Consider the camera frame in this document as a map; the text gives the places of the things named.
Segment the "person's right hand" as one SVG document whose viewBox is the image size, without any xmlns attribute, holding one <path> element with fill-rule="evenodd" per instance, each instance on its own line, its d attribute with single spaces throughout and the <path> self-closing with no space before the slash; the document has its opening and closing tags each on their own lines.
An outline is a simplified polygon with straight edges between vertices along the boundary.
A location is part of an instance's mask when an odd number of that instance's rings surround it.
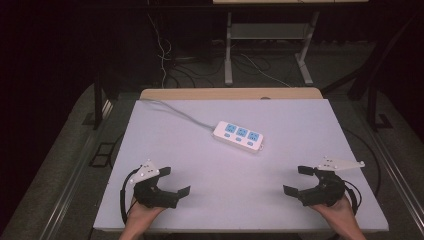
<svg viewBox="0 0 424 240">
<path fill-rule="evenodd" d="M 317 211 L 334 230 L 346 229 L 355 220 L 351 204 L 346 196 L 332 206 L 318 204 L 311 206 L 311 209 Z"/>
</svg>

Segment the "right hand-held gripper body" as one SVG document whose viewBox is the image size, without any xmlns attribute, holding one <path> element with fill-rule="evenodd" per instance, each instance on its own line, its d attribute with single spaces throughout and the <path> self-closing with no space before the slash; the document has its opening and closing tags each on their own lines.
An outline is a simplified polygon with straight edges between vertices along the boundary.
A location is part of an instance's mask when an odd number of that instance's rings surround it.
<svg viewBox="0 0 424 240">
<path fill-rule="evenodd" d="M 347 181 L 339 177 L 336 172 L 362 168 L 364 166 L 365 163 L 363 161 L 357 162 L 324 157 L 316 167 L 312 167 L 315 169 L 313 176 L 318 178 L 318 185 L 307 190 L 300 190 L 299 200 L 304 206 L 318 204 L 332 206 L 345 195 L 345 192 L 348 192 L 353 206 L 359 207 L 362 196 L 356 198 L 353 190 L 346 186 Z"/>
</svg>

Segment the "white board table cover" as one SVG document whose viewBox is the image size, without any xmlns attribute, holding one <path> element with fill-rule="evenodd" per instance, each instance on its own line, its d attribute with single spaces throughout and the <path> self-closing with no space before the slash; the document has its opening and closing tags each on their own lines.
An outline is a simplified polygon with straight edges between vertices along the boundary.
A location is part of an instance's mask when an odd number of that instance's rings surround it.
<svg viewBox="0 0 424 240">
<path fill-rule="evenodd" d="M 257 153 L 216 140 L 220 121 L 264 136 Z M 123 227 L 119 193 L 126 176 L 150 159 L 171 173 L 158 186 L 190 194 L 152 224 L 154 232 L 319 232 L 322 217 L 284 194 L 317 185 L 298 173 L 324 157 L 355 157 L 330 103 L 325 100 L 139 101 L 133 108 L 94 226 Z"/>
</svg>

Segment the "metal floor rail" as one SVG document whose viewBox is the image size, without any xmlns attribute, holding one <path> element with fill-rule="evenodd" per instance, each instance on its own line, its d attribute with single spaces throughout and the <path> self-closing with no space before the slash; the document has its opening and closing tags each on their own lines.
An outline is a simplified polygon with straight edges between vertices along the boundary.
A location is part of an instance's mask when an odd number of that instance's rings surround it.
<svg viewBox="0 0 424 240">
<path fill-rule="evenodd" d="M 409 214 L 424 235 L 424 144 L 409 131 L 395 128 L 368 130 Z"/>
<path fill-rule="evenodd" d="M 94 148 L 97 138 L 100 136 L 100 132 L 104 128 L 103 121 L 106 121 L 110 115 L 110 112 L 113 109 L 113 104 L 106 100 L 104 103 L 100 104 L 100 124 L 95 130 L 92 130 L 87 139 L 84 142 L 83 148 L 78 155 L 78 160 L 76 161 L 75 167 L 72 169 L 69 180 L 63 187 L 63 191 L 59 195 L 58 200 L 56 201 L 53 212 L 49 217 L 47 224 L 45 225 L 39 240 L 54 240 L 56 234 L 60 228 L 60 225 L 68 211 L 70 203 L 75 195 L 75 192 L 78 188 L 81 175 L 88 165 L 91 150 Z"/>
</svg>

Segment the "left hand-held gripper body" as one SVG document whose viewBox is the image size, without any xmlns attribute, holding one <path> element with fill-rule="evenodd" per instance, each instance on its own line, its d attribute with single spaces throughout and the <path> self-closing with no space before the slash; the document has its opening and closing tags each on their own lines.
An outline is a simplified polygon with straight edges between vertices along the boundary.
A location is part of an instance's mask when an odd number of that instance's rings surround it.
<svg viewBox="0 0 424 240">
<path fill-rule="evenodd" d="M 133 186 L 133 196 L 148 208 L 175 208 L 179 201 L 178 194 L 163 191 L 157 186 L 162 178 L 159 176 L 159 170 L 150 159 L 142 164 L 129 180 Z"/>
</svg>

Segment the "black metal stand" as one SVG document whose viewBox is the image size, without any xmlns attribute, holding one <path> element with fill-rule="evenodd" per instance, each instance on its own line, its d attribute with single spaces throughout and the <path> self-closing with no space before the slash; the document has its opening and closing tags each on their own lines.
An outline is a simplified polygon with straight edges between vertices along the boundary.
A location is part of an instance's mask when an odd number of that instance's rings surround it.
<svg viewBox="0 0 424 240">
<path fill-rule="evenodd" d="M 115 98 L 112 84 L 100 73 L 94 77 L 94 111 L 86 115 L 84 125 L 92 125 L 97 130 L 103 121 L 107 100 Z"/>
<path fill-rule="evenodd" d="M 365 63 L 321 93 L 351 83 L 348 98 L 367 98 L 366 121 L 378 130 L 388 125 L 385 119 L 376 120 L 377 94 L 382 92 L 412 122 L 414 130 L 424 132 L 424 5 L 392 11 L 379 27 L 376 46 Z"/>
</svg>

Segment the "white power strip blue sockets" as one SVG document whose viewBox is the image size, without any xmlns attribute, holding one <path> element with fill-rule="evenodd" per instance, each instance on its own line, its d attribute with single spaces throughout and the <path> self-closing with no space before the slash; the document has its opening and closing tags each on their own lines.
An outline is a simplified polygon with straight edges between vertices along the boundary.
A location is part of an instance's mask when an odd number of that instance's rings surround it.
<svg viewBox="0 0 424 240">
<path fill-rule="evenodd" d="M 213 130 L 212 136 L 218 141 L 247 152 L 257 153 L 263 149 L 262 134 L 233 123 L 220 121 Z"/>
</svg>

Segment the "white metal table frame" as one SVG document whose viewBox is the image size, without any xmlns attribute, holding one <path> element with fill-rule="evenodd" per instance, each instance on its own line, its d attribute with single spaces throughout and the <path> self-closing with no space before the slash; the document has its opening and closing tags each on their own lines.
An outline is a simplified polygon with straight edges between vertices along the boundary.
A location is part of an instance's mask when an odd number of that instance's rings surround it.
<svg viewBox="0 0 424 240">
<path fill-rule="evenodd" d="M 260 7 L 271 10 L 293 9 L 300 7 L 305 10 L 311 8 L 308 20 L 294 23 L 235 23 L 233 13 L 235 10 L 227 12 L 226 41 L 224 58 L 224 83 L 227 86 L 233 85 L 232 71 L 232 50 L 233 40 L 300 40 L 301 50 L 294 55 L 300 74 L 307 86 L 313 85 L 313 80 L 305 62 L 309 46 L 316 29 L 316 25 L 321 13 L 319 7 L 340 6 L 342 4 L 362 4 L 368 0 L 213 0 L 216 6 L 247 7 L 258 10 Z"/>
</svg>

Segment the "black floor frame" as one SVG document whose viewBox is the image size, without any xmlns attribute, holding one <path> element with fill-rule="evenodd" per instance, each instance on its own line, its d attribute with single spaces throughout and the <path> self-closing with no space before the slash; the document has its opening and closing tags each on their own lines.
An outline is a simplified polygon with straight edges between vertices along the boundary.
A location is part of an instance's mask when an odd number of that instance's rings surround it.
<svg viewBox="0 0 424 240">
<path fill-rule="evenodd" d="M 109 166 L 112 168 L 112 154 L 114 152 L 114 148 L 115 143 L 100 143 L 95 154 L 89 162 L 89 166 L 94 168 L 105 168 Z"/>
</svg>

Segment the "person's left hand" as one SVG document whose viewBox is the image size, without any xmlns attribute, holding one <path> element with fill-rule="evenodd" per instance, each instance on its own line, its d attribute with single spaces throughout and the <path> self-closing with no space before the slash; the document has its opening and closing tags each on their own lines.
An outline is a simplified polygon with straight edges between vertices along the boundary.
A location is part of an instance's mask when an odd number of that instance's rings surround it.
<svg viewBox="0 0 424 240">
<path fill-rule="evenodd" d="M 164 208 L 148 208 L 133 199 L 127 214 L 125 229 L 135 233 L 144 233 L 163 211 Z"/>
</svg>

